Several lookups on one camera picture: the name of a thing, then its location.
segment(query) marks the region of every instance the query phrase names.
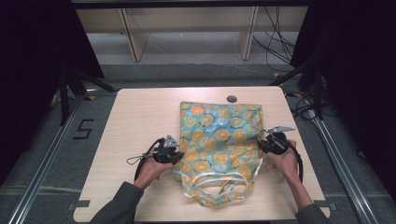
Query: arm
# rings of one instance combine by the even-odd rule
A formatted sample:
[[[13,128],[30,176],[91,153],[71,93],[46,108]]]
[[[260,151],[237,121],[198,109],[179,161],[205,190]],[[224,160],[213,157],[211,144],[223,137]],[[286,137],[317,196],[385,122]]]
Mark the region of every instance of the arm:
[[[171,163],[158,163],[148,158],[134,184],[123,182],[113,200],[99,210],[90,223],[133,223],[134,211],[144,190],[152,181],[160,179],[165,170],[172,167]]]
[[[296,146],[296,142],[290,140],[290,143]],[[297,219],[300,223],[330,223],[324,216],[323,212],[313,202],[303,183],[300,181],[297,171],[296,155],[291,148],[284,154],[276,155],[269,152],[267,156],[274,162],[276,168],[282,173],[293,194],[294,201],[297,204]]]

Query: table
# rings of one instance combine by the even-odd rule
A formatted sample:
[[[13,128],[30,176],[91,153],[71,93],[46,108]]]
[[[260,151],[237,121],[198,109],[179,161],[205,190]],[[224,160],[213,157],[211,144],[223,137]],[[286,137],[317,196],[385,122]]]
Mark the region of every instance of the table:
[[[80,201],[90,201],[88,207],[77,207],[74,219],[90,221],[109,202],[123,181],[133,181],[137,165],[126,159],[139,156],[158,138],[172,134],[180,137],[179,104],[181,101],[228,104],[229,95],[239,104],[262,105],[263,127],[276,125],[296,127],[289,106],[279,87],[211,87],[127,89],[118,93],[108,118],[101,142],[92,162]],[[297,142],[304,161],[304,185],[313,200],[323,201],[304,143],[298,132],[287,133]],[[136,209],[135,221],[223,221],[295,219],[297,207],[289,186],[278,170],[265,162],[260,169],[251,196],[240,203],[219,209],[201,207],[183,195],[183,190],[171,171],[163,173],[146,190]],[[322,208],[330,215],[329,208]]]

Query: sleeve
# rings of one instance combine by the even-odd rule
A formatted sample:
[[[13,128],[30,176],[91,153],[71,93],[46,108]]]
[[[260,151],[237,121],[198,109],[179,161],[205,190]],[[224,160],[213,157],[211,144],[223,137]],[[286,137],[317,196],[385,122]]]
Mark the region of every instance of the sleeve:
[[[123,182],[113,200],[93,217],[90,223],[133,223],[134,210],[144,191],[128,182]]]
[[[320,208],[312,203],[300,210],[296,214],[297,220],[301,224],[326,224],[329,223],[329,219],[323,214]]]

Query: aluminum rail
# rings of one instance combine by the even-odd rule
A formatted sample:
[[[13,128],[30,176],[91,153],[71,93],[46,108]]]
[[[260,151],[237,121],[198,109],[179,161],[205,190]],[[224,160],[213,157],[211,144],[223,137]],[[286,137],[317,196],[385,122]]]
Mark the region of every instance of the aluminum rail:
[[[332,140],[332,137],[324,124],[323,120],[317,119],[315,117],[315,112],[313,110],[309,111],[311,118],[317,124],[320,132],[322,133],[323,139],[327,145],[327,152],[332,161],[335,172],[343,184],[346,194],[349,196],[350,200],[353,202],[353,206],[359,215],[360,222],[364,224],[379,223],[375,212],[371,208],[371,205],[364,196],[361,188],[347,167],[347,163],[342,157],[337,145]]]
[[[35,196],[37,195],[40,186],[43,183],[56,154],[58,153],[58,149],[60,148],[64,140],[64,135],[67,132],[70,123],[73,120],[74,115],[76,114],[76,111],[78,110],[83,100],[84,100],[84,96],[76,96],[75,102],[73,103],[73,106],[71,108],[69,118],[65,121],[64,125],[61,126],[58,132],[56,133],[55,138],[53,139],[51,145],[49,146],[49,150],[44,156],[43,161],[40,163],[40,166],[35,172],[35,176],[30,182],[29,187],[23,193],[20,202],[15,207],[8,221],[9,224],[23,223],[23,221],[26,219],[26,216],[29,213],[29,210],[35,200]]]

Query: metal frame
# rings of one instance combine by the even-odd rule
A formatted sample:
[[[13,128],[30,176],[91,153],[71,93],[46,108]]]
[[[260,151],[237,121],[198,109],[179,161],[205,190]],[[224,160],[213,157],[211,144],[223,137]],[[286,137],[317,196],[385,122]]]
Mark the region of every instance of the metal frame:
[[[74,8],[302,7],[302,6],[309,6],[310,4],[315,2],[317,1],[315,0],[72,0],[72,5]]]
[[[327,130],[324,121],[315,117],[314,110],[310,110],[309,114],[311,118],[314,118],[313,121],[316,123],[323,136],[329,158],[332,161],[333,168],[338,174],[338,177],[346,191],[346,194],[349,196],[350,201],[353,203],[355,211],[359,215],[360,222],[367,224],[379,223],[378,218],[376,217],[375,212],[372,210],[370,203],[367,201],[366,197],[361,191],[361,188],[353,177],[353,174],[350,172],[347,163],[341,155],[337,145],[332,140],[332,136]]]
[[[13,211],[8,223],[10,224],[23,223],[23,221],[26,219],[26,216],[35,200],[35,196],[39,192],[40,186],[43,183],[54,161],[54,158],[58,153],[58,150],[64,140],[64,136],[68,131],[69,126],[83,100],[84,100],[84,96],[76,96],[75,102],[73,103],[71,108],[70,116],[65,121],[64,125],[62,125],[58,130],[58,132],[56,133],[55,138],[53,139],[51,145],[49,146],[49,150],[47,151],[43,161],[41,162],[40,166],[35,172],[35,176],[30,182],[29,187],[23,193],[23,196],[21,197],[20,202]]]

